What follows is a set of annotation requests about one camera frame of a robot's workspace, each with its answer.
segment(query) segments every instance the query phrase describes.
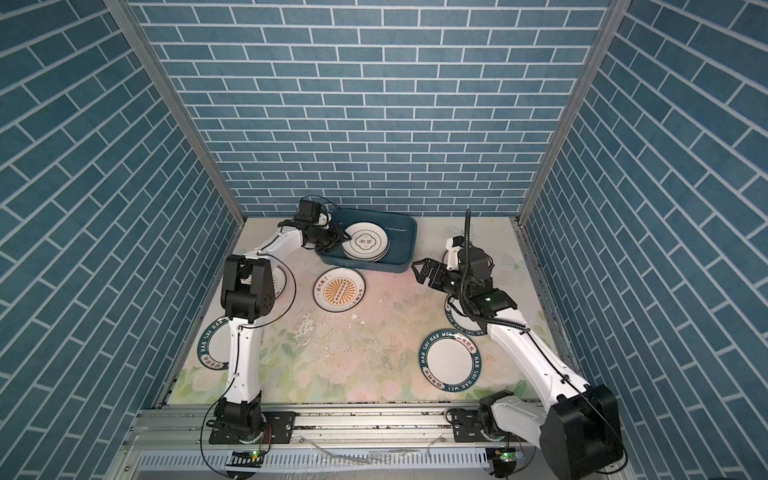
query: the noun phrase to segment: blue plastic tub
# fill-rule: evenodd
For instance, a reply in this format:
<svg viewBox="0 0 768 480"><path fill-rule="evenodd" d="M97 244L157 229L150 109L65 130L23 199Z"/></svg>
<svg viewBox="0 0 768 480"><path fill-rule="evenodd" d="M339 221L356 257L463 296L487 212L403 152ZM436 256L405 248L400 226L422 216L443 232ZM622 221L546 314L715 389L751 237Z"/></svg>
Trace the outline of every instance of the blue plastic tub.
<svg viewBox="0 0 768 480"><path fill-rule="evenodd" d="M380 226L389 238L389 251L378 262L352 260L344 255L341 245L330 252L320 255L324 263L346 266L359 270L377 270L379 272L402 273L411 266L413 249L416 245L416 220L408 215L376 212L373 210L354 210L343 208L332 210L331 219L346 229L358 222L370 222Z"/></svg>

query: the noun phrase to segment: plate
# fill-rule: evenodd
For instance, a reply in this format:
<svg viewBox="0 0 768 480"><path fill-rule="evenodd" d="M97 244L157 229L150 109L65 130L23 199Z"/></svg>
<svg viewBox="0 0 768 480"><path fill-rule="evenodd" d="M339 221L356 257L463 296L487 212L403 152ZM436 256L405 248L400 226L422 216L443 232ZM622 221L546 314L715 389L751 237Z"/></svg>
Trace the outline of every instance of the plate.
<svg viewBox="0 0 768 480"><path fill-rule="evenodd" d="M445 318L448 319L448 321L451 323L451 325L453 325L455 329L461 333L472 336L488 335L487 333L483 333L480 325L478 325L476 321L470 320L468 317L460 315L454 309L452 309L448 303L448 298L451 297L447 296L445 298L445 303L443 304L443 308L445 309ZM462 306L458 304L458 299L453 297L451 303L453 303L453 306L455 306L459 312L462 311Z"/></svg>
<svg viewBox="0 0 768 480"><path fill-rule="evenodd" d="M377 258L389 245L386 232L375 223L353 223L344 231L352 239L342 243L341 247L345 255L356 260Z"/></svg>
<svg viewBox="0 0 768 480"><path fill-rule="evenodd" d="M440 329L422 342L419 366L435 387L463 392L477 382L482 362L478 347L468 336L458 330Z"/></svg>
<svg viewBox="0 0 768 480"><path fill-rule="evenodd" d="M285 271L276 266L272 269L272 284L275 286L275 300L280 298L280 294L286 289L286 273Z"/></svg>
<svg viewBox="0 0 768 480"><path fill-rule="evenodd" d="M389 252L389 245L391 245L391 244L388 244L386 246L386 250L384 250L384 252L381 255L379 255L378 257L372 258L372 259L351 257L347 252L344 252L344 256L349 258L349 259L351 259L351 260L360 260L362 262L378 262L379 260L384 258L384 256L386 256L386 254Z"/></svg>
<svg viewBox="0 0 768 480"><path fill-rule="evenodd" d="M346 312L366 294L366 281L351 268L332 268L317 279L312 294L326 312Z"/></svg>

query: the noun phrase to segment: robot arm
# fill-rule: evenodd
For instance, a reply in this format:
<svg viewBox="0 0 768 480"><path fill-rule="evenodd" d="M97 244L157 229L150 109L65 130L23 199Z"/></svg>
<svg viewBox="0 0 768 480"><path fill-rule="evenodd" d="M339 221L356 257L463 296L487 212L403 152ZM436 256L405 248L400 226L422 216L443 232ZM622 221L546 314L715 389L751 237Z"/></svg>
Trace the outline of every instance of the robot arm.
<svg viewBox="0 0 768 480"><path fill-rule="evenodd" d="M487 435L514 433L542 450L561 480L583 478L621 459L624 446L616 398L605 386L593 387L566 365L531 330L517 304L493 287L483 250L464 237L446 242L447 264L424 259L412 264L419 283L447 292L502 346L528 379L544 408L509 391L480 400L478 416Z"/></svg>
<svg viewBox="0 0 768 480"><path fill-rule="evenodd" d="M264 429L259 384L263 324L257 319L268 315L275 303L273 260L279 263L307 243L322 252L345 240L330 213L311 200L301 200L296 215L278 227L259 247L230 255L224 263L221 306L229 317L230 362L228 387L216 405L214 423L226 431L226 438L242 443L258 442Z"/></svg>

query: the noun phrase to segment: table surface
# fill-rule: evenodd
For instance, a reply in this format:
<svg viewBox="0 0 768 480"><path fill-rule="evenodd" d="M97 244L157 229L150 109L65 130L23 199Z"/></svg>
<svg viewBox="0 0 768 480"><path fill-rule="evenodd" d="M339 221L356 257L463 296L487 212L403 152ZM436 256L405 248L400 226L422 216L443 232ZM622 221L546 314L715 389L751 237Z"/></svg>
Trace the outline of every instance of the table surface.
<svg viewBox="0 0 768 480"><path fill-rule="evenodd" d="M276 230L279 220L248 219L234 253L259 246ZM417 218L413 259L439 260L445 239L462 234L463 218ZM494 285L518 304L533 330L552 348L550 331L528 275L515 232L508 218L472 219L472 242L496 264ZM278 322L265 327L260 350L260 381L265 403L425 402L479 399L502 389L536 398L519 367L489 336L470 337L482 355L477 382L464 392L437 389L423 376L418 361L422 341L438 329L453 328L445 318L445 293L419 285L404 273L359 270L366 295L344 313L328 313L314 302L315 280L333 266L311 250L299 249L282 259L297 281L296 302ZM218 290L184 362L169 403L211 404L227 385L227 371L205 366L198 356L200 338L223 315ZM293 295L286 290L264 321L283 312ZM211 357L226 362L229 329L223 324L209 341Z"/></svg>

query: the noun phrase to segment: blue brick wallpaper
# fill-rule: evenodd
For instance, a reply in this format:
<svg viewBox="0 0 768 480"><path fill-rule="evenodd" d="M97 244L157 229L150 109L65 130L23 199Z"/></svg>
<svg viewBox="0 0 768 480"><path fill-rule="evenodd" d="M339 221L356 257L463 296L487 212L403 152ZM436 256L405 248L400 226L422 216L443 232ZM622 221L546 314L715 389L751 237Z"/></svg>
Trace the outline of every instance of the blue brick wallpaper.
<svg viewBox="0 0 768 480"><path fill-rule="evenodd" d="M510 215L609 0L256 3L131 1L250 216Z"/></svg>
<svg viewBox="0 0 768 480"><path fill-rule="evenodd" d="M234 230L101 0L0 2L0 478L107 471Z"/></svg>
<svg viewBox="0 0 768 480"><path fill-rule="evenodd" d="M767 27L633 0L527 226L640 478L768 478Z"/></svg>

